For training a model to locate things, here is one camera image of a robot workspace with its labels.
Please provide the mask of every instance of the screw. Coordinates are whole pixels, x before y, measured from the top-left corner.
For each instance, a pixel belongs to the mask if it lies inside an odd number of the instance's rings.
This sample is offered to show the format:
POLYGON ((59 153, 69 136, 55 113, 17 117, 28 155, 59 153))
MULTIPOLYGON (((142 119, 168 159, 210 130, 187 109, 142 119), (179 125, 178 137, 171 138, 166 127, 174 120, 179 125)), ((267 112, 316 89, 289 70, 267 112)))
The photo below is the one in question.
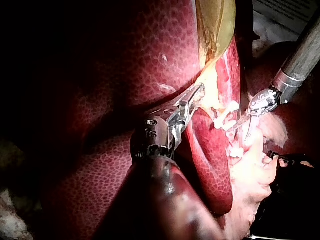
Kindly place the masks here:
POLYGON ((149 120, 147 120, 146 121, 146 124, 148 124, 148 125, 157 125, 158 124, 158 122, 156 121, 156 120, 152 120, 152 119, 149 119, 149 120))

